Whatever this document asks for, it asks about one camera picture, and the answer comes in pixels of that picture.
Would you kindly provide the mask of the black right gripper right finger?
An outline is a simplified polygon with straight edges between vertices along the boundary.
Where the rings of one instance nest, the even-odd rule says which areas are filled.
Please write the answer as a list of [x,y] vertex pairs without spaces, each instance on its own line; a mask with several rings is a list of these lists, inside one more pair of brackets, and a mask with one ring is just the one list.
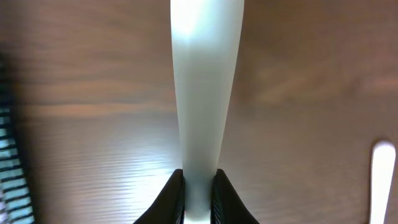
[[213,179],[210,220],[211,224],[259,224],[222,169],[217,169]]

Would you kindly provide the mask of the white plastic spoon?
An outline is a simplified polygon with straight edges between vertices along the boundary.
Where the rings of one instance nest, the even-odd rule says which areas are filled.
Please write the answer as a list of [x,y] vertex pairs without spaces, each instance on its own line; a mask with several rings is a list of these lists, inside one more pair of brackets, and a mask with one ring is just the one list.
[[391,189],[396,149],[389,141],[379,141],[373,147],[369,224],[384,224]]

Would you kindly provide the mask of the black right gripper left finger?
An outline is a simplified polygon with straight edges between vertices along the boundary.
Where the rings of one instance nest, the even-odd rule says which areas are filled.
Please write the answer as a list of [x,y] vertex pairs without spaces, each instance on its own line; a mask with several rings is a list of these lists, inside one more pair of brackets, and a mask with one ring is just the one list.
[[185,179],[176,169],[152,205],[134,224],[183,224],[185,214]]

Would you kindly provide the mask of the black plastic perforated basket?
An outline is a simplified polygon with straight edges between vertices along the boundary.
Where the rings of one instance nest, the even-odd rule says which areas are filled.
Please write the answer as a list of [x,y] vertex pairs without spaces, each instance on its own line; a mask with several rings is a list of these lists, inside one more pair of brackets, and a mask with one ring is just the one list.
[[1,223],[35,224],[34,203],[16,131],[12,67],[1,54]]

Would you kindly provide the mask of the white plastic fork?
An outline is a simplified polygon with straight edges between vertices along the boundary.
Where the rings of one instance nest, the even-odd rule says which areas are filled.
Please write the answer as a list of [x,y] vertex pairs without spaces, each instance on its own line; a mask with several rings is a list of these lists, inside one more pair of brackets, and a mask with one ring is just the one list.
[[172,59],[185,178],[185,223],[209,223],[244,0],[171,0]]

